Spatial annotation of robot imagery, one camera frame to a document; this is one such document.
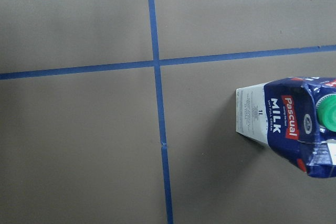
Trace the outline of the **blue Pascual milk carton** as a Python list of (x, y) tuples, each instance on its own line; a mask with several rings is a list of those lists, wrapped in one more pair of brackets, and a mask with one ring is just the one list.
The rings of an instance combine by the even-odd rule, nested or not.
[(236, 132), (310, 177), (335, 177), (335, 78), (290, 77), (238, 88)]

